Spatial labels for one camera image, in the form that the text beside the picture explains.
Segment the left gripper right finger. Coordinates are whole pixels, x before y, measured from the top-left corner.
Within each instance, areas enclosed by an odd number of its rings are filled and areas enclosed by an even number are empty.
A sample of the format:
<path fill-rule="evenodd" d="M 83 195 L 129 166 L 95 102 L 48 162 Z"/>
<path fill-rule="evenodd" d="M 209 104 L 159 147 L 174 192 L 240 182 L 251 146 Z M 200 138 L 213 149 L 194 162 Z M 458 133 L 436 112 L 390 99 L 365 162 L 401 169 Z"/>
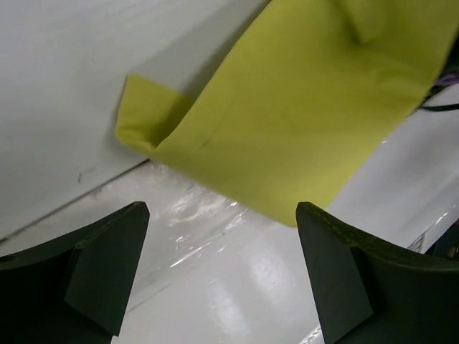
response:
<path fill-rule="evenodd" d="M 309 202 L 295 211 L 326 343 L 456 343 L 458 263 L 350 226 Z"/>

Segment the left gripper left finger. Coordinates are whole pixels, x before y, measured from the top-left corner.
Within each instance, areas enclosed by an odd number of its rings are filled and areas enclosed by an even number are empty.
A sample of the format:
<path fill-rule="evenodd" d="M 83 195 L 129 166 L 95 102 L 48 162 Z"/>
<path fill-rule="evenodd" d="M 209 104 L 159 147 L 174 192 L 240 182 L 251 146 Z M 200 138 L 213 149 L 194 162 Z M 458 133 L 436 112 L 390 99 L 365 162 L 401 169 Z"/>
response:
<path fill-rule="evenodd" d="M 1 257 L 2 343 L 110 343 L 119 336 L 150 213 L 133 202 Z"/>

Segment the yellow-green trousers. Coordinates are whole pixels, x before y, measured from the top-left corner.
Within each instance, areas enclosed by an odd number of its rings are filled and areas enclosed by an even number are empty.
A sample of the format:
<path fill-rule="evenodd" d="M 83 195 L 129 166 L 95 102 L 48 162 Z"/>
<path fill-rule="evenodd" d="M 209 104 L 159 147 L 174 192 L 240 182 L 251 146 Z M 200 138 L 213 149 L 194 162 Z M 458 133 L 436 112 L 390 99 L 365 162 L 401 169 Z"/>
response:
<path fill-rule="evenodd" d="M 126 79 L 118 140 L 288 226 L 425 99 L 456 1 L 271 1 L 197 98 Z"/>

